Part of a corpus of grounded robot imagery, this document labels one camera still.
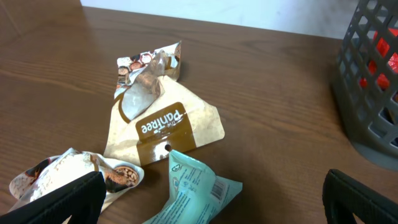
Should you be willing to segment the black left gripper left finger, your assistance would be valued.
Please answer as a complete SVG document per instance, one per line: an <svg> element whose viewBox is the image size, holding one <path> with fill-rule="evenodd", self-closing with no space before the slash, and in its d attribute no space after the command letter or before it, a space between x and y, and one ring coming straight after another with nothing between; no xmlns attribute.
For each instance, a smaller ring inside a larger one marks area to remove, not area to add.
<svg viewBox="0 0 398 224"><path fill-rule="evenodd" d="M49 194L1 216L1 224L96 224L106 196L100 172L90 172Z"/></svg>

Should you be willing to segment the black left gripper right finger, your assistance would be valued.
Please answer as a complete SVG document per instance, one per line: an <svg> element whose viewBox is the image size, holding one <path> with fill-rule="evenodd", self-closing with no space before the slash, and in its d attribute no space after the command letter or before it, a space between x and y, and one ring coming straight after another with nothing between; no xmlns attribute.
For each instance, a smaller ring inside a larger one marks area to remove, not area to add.
<svg viewBox="0 0 398 224"><path fill-rule="evenodd" d="M338 169L330 169L323 183L322 201L328 224L397 224L397 204Z"/></svg>

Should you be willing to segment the teal snack packet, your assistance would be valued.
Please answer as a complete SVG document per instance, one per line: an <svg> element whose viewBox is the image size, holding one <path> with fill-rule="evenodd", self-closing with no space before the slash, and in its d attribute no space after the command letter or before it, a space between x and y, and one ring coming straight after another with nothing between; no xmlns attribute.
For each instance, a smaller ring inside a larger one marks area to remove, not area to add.
<svg viewBox="0 0 398 224"><path fill-rule="evenodd" d="M209 224L243 189L206 164L173 150L169 153L169 199L144 224Z"/></svg>

